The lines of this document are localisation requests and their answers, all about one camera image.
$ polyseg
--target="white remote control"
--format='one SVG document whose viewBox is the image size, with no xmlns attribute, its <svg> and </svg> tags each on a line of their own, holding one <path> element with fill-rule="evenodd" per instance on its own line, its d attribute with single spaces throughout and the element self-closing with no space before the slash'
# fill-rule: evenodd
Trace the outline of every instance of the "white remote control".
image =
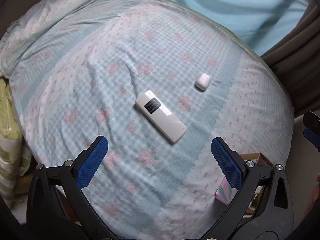
<svg viewBox="0 0 320 240">
<path fill-rule="evenodd" d="M 139 95 L 135 103 L 171 142 L 175 143 L 186 132 L 187 127 L 151 90 Z"/>
</svg>

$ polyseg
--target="metal bolt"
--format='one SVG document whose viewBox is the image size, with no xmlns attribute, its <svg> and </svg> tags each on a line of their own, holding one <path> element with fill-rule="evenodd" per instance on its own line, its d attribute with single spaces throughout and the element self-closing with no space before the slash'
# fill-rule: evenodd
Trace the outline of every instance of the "metal bolt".
<svg viewBox="0 0 320 240">
<path fill-rule="evenodd" d="M 72 160 L 67 160 L 65 161 L 64 165 L 66 166 L 71 166 L 73 164 L 73 161 Z"/>
<path fill-rule="evenodd" d="M 247 161 L 247 166 L 249 166 L 250 168 L 254 167 L 255 164 L 253 161 Z"/>
<path fill-rule="evenodd" d="M 277 164 L 277 165 L 276 165 L 276 168 L 277 168 L 278 170 L 280 170 L 280 171 L 282 171 L 282 170 L 284 169 L 281 164 Z"/>
<path fill-rule="evenodd" d="M 37 169 L 37 170 L 41 170 L 42 167 L 43 167 L 43 164 L 39 163 L 39 164 L 36 166 L 36 169 Z"/>
</svg>

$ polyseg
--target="pink box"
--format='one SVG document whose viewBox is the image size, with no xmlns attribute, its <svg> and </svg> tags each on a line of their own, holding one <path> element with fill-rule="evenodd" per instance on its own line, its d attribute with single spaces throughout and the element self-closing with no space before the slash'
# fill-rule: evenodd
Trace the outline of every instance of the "pink box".
<svg viewBox="0 0 320 240">
<path fill-rule="evenodd" d="M 215 194 L 215 197 L 216 199 L 220 200 L 222 203 L 229 205 L 237 192 L 238 190 L 236 190 L 235 188 L 232 188 L 228 180 L 224 178 Z"/>
</svg>

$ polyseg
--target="pillow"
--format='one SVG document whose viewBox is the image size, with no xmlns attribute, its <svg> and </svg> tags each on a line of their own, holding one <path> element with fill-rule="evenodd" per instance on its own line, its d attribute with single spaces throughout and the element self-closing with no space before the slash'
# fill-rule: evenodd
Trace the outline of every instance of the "pillow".
<svg viewBox="0 0 320 240">
<path fill-rule="evenodd" d="M 9 84 L 0 78 L 0 194 L 11 207 L 20 173 L 22 132 L 15 118 Z"/>
<path fill-rule="evenodd" d="M 42 0 L 13 22 L 0 40 L 0 74 L 10 78 L 24 52 L 68 14 L 95 0 Z"/>
</svg>

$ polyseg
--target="bed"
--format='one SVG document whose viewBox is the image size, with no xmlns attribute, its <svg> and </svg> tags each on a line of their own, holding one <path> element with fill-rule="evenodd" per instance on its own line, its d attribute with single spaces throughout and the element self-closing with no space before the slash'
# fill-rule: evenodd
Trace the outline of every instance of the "bed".
<svg viewBox="0 0 320 240">
<path fill-rule="evenodd" d="M 98 135 L 109 150 L 83 192 L 131 239 L 199 238 L 215 221 L 224 179 L 220 136 L 240 154 L 285 165 L 293 109 L 268 66 L 232 32 L 165 0 L 42 0 L 0 41 L 23 135 L 58 166 Z M 194 86 L 199 73 L 209 88 Z M 151 89 L 188 127 L 171 144 L 134 106 Z"/>
</svg>

